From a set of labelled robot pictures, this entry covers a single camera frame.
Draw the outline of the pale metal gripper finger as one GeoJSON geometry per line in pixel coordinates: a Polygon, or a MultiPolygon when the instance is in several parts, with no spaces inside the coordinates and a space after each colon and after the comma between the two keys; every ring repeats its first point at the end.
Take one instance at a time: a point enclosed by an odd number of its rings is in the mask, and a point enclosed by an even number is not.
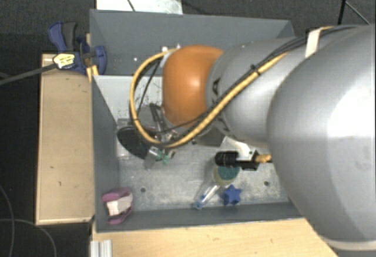
{"type": "Polygon", "coordinates": [[[149,148],[144,161],[144,168],[150,170],[157,161],[159,149],[156,147],[149,148]]]}

